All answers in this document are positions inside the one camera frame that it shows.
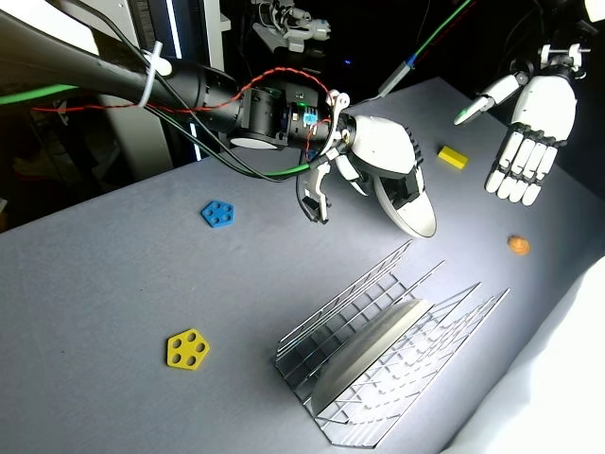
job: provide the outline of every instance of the orange object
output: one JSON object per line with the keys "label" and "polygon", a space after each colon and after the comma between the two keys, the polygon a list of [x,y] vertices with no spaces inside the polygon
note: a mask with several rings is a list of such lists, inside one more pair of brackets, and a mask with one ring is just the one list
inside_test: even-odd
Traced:
{"label": "orange object", "polygon": [[509,236],[509,248],[514,253],[519,255],[525,255],[531,251],[531,246],[529,246],[529,241],[527,241],[522,236],[512,235]]}

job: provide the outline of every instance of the yellow block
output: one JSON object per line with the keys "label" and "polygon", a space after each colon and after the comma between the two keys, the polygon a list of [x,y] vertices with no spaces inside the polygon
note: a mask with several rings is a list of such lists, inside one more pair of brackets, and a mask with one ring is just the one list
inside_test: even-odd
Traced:
{"label": "yellow block", "polygon": [[463,154],[460,154],[449,147],[443,147],[439,152],[439,157],[442,158],[442,160],[446,163],[449,163],[452,166],[460,169],[463,169],[469,160],[469,158],[467,158]]}
{"label": "yellow block", "polygon": [[168,339],[166,363],[169,367],[195,371],[208,352],[210,352],[208,341],[196,328],[191,328]]}

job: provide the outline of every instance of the tabletop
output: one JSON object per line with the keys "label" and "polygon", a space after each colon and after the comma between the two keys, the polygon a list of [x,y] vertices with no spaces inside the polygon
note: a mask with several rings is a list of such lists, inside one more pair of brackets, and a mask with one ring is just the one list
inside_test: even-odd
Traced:
{"label": "tabletop", "polygon": [[[556,166],[529,208],[483,184],[506,128],[464,128],[468,99],[441,79],[354,108],[401,122],[423,150],[438,231],[415,240],[412,281],[446,260],[422,297],[481,281],[511,293],[375,451],[439,452],[574,279],[602,253],[605,203]],[[458,171],[442,145],[469,157]],[[283,168],[294,152],[242,150]],[[409,237],[373,197],[329,175],[330,221],[309,222],[294,184],[205,159],[0,235],[0,451],[337,453],[272,365],[277,341]],[[199,211],[235,207],[211,229]],[[529,239],[513,254],[509,235]],[[196,327],[195,372],[165,365],[166,339]]]}

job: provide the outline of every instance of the yellow rectangular block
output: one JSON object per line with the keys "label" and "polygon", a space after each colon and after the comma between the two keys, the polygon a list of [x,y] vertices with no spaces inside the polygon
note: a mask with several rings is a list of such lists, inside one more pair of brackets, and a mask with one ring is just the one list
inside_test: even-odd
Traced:
{"label": "yellow rectangular block", "polygon": [[466,163],[469,161],[469,158],[449,147],[443,147],[438,156],[446,163],[449,163],[452,166],[460,169],[463,169],[464,166],[466,166]]}

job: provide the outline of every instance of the metal frame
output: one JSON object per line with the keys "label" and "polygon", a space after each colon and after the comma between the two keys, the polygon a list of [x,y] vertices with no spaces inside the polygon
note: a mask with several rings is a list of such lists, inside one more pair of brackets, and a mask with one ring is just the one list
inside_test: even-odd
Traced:
{"label": "metal frame", "polygon": [[[312,391],[330,357],[382,310],[415,299],[412,291],[443,265],[440,262],[405,286],[393,271],[410,243],[387,256],[278,343],[275,366],[312,416]],[[433,305],[314,418],[333,445],[374,448],[385,439],[509,293],[504,290],[471,310],[464,309],[480,286],[477,283]]]}

